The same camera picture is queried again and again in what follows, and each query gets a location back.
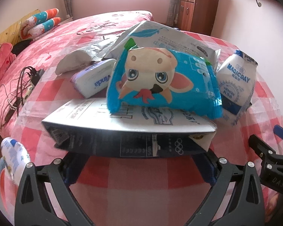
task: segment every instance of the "pink bedspread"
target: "pink bedspread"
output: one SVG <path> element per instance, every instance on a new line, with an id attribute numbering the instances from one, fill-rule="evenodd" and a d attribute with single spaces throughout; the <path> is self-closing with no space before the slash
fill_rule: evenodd
<path id="1" fill-rule="evenodd" d="M 56 66 L 69 52 L 86 46 L 89 42 L 103 39 L 104 35 L 120 34 L 143 20 L 153 20 L 148 11 L 126 11 L 99 14 L 79 19 L 57 27 L 52 33 L 26 48 L 9 67 L 0 85 L 5 84 L 7 92 L 15 94 L 17 79 L 25 66 L 48 69 Z M 0 127 L 9 110 L 5 90 L 0 89 Z M 17 115 L 1 130 L 0 135 L 11 136 Z"/>
<path id="2" fill-rule="evenodd" d="M 11 135 L 24 144 L 36 165 L 49 164 L 53 159 L 63 158 L 66 154 L 53 147 L 54 141 L 41 125 L 41 120 L 70 99 L 82 98 L 69 82 L 74 72 L 56 76 L 54 72 L 57 63 L 67 52 L 95 40 L 100 35 L 118 33 L 139 20 L 152 19 L 147 12 L 136 13 L 115 13 L 115 16 L 111 13 L 66 24 L 27 48 L 18 61 L 16 60 L 21 65 L 14 64 L 9 76 L 3 79 L 7 83 L 26 65 L 40 67 L 43 64 L 47 68 L 23 107 L 16 125 L 12 123 L 2 132 L 4 137 Z M 94 20 L 99 19 L 105 21 L 105 27 L 103 22 L 101 26 L 96 26 L 98 22 Z M 190 32 L 187 34 L 213 49 L 221 48 L 220 62 L 237 49 L 220 39 Z M 257 134 L 278 154 L 283 154 L 283 141 L 272 132 L 275 124 L 283 126 L 283 117 L 274 96 L 260 75 L 257 75 L 252 104 L 237 126 L 218 125 L 210 148 L 217 156 L 226 157 L 232 163 L 245 165 L 247 161 L 254 161 L 256 168 L 260 170 L 260 159 L 248 147 L 248 137 L 251 134 Z M 209 188 L 209 184 L 204 183 L 193 160 L 188 156 L 169 159 L 91 157 L 78 182 L 71 186 L 80 205 L 99 226 L 184 225 Z M 233 186 L 228 189 L 227 200 L 232 190 Z M 16 191 L 17 187 L 6 177 L 3 201 L 11 219 Z M 277 201 L 277 194 L 263 187 L 263 195 L 268 217 Z M 64 218 L 52 193 L 50 197 L 57 214 Z M 223 203 L 217 217 L 223 214 L 225 207 L 226 204 Z"/>

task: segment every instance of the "colorful pillow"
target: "colorful pillow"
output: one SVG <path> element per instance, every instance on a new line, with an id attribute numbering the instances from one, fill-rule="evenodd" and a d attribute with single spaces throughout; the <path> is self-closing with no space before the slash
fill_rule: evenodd
<path id="1" fill-rule="evenodd" d="M 19 33 L 20 38 L 22 40 L 31 38 L 32 35 L 29 33 L 29 30 L 32 27 L 42 24 L 45 21 L 54 18 L 58 13 L 59 13 L 59 9 L 53 8 L 29 17 L 21 24 L 21 29 Z"/>
<path id="2" fill-rule="evenodd" d="M 61 18 L 55 17 L 53 19 L 47 20 L 46 22 L 36 25 L 32 27 L 29 31 L 28 34 L 31 36 L 30 38 L 36 38 L 45 32 L 49 31 L 52 29 L 54 26 L 59 24 L 61 22 Z"/>

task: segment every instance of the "yellow bedding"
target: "yellow bedding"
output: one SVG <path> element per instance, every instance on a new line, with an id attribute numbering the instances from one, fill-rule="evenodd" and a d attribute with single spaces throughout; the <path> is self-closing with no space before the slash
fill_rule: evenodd
<path id="1" fill-rule="evenodd" d="M 26 16 L 24 16 L 22 19 L 18 20 L 14 24 L 12 24 L 10 27 L 8 27 L 5 31 L 3 31 L 0 34 L 0 44 L 2 44 L 4 42 L 9 42 L 14 46 L 16 43 L 21 41 L 21 39 L 19 37 L 19 31 L 20 31 L 22 21 L 25 21 L 30 16 L 32 16 L 36 13 L 40 13 L 40 12 L 41 11 L 39 9 L 37 9 L 37 10 L 27 14 Z"/>

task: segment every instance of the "white package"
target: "white package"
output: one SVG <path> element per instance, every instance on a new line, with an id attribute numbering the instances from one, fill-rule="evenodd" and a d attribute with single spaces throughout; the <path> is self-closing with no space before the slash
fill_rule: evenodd
<path id="1" fill-rule="evenodd" d="M 89 66 L 92 61 L 100 61 L 116 41 L 117 37 L 93 42 L 86 47 L 68 53 L 57 65 L 56 75 Z"/>
<path id="2" fill-rule="evenodd" d="M 89 98 L 108 87 L 115 62 L 115 59 L 107 59 L 95 63 L 74 74 L 70 81 L 85 98 Z"/>
<path id="3" fill-rule="evenodd" d="M 126 42 L 133 38 L 138 47 L 159 47 L 188 53 L 208 60 L 216 70 L 220 49 L 214 50 L 201 41 L 174 28 L 153 21 L 142 21 L 126 30 L 110 48 L 105 58 L 117 59 Z"/>
<path id="4" fill-rule="evenodd" d="M 218 121 L 235 126 L 250 105 L 258 63 L 236 50 L 219 68 L 216 77 L 221 93 L 223 116 Z"/>
<path id="5" fill-rule="evenodd" d="M 30 162 L 30 156 L 23 144 L 12 138 L 3 139 L 0 147 L 7 164 L 7 171 L 15 184 L 19 186 L 25 166 Z"/>

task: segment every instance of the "olympic rings logo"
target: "olympic rings logo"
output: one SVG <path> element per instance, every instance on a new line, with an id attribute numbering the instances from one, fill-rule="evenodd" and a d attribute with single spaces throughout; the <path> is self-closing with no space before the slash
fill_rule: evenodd
<path id="1" fill-rule="evenodd" d="M 183 155 L 183 145 L 182 145 L 182 139 L 177 139 L 176 142 L 174 143 L 175 145 L 175 151 L 179 155 Z"/>

